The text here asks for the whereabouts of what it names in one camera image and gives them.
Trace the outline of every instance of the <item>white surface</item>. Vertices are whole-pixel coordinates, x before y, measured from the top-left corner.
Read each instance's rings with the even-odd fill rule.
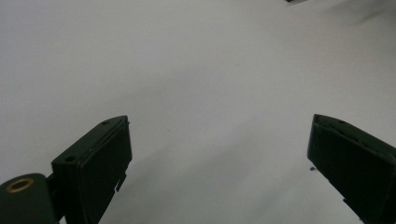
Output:
[[[310,172],[313,114],[396,146],[394,1],[0,4],[0,182],[128,115],[101,223],[360,223]]]

